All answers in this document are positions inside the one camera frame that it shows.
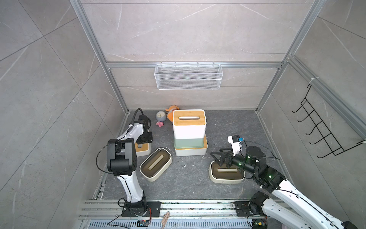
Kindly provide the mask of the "bamboo lid box edge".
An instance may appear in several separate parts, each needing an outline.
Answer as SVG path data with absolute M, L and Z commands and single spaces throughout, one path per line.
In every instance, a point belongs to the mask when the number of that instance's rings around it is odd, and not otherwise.
M 136 149 L 137 157 L 148 156 L 151 153 L 151 144 L 150 143 L 144 143 L 144 144 L 135 143 L 135 149 Z

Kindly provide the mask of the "large bamboo lid tissue box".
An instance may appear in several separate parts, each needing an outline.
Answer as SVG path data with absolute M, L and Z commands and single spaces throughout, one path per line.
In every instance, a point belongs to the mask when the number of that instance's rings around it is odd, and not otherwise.
M 204 139 L 204 148 L 186 148 L 186 149 L 176 149 L 175 153 L 177 156 L 202 156 L 205 155 L 208 149 L 208 144 L 207 144 L 207 139 L 206 136 L 203 138 Z

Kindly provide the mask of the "mint green tissue box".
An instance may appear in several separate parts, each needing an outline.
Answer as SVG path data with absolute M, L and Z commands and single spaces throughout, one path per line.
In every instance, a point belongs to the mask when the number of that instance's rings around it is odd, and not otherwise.
M 204 148 L 203 138 L 191 138 L 191 139 L 174 139 L 174 148 L 186 149 L 186 148 Z

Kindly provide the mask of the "white tissue box bamboo lid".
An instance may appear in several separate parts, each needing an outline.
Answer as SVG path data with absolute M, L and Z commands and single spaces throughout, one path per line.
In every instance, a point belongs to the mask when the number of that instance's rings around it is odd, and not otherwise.
M 175 110 L 173 112 L 175 139 L 204 138 L 206 125 L 206 115 L 202 109 Z

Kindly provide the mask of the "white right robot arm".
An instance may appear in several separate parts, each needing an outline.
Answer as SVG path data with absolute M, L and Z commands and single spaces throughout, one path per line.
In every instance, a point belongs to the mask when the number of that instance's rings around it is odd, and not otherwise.
M 290 229 L 355 229 L 350 221 L 330 215 L 302 194 L 283 174 L 266 163 L 266 155 L 259 147 L 250 146 L 244 156 L 228 148 L 210 153 L 219 166 L 236 167 L 252 175 L 252 180 L 263 190 L 281 199 L 291 209 L 280 206 L 263 192 L 250 199 L 251 213 L 276 219 Z

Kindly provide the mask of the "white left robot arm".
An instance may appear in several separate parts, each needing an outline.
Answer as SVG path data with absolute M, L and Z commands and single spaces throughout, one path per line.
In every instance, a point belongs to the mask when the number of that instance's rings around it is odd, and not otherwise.
M 98 156 L 95 158 L 95 164 L 99 171 L 114 175 L 121 182 L 125 198 L 122 198 L 123 204 L 122 217 L 128 214 L 142 217 L 149 215 L 157 217 L 160 213 L 160 202 L 148 202 L 136 176 L 138 156 L 135 144 L 151 143 L 153 141 L 152 132 L 149 131 L 152 122 L 142 109 L 138 108 L 132 116 L 132 122 L 127 130 L 119 137 L 108 140 L 102 150 L 107 152 L 107 169 L 103 170 L 98 165 Z

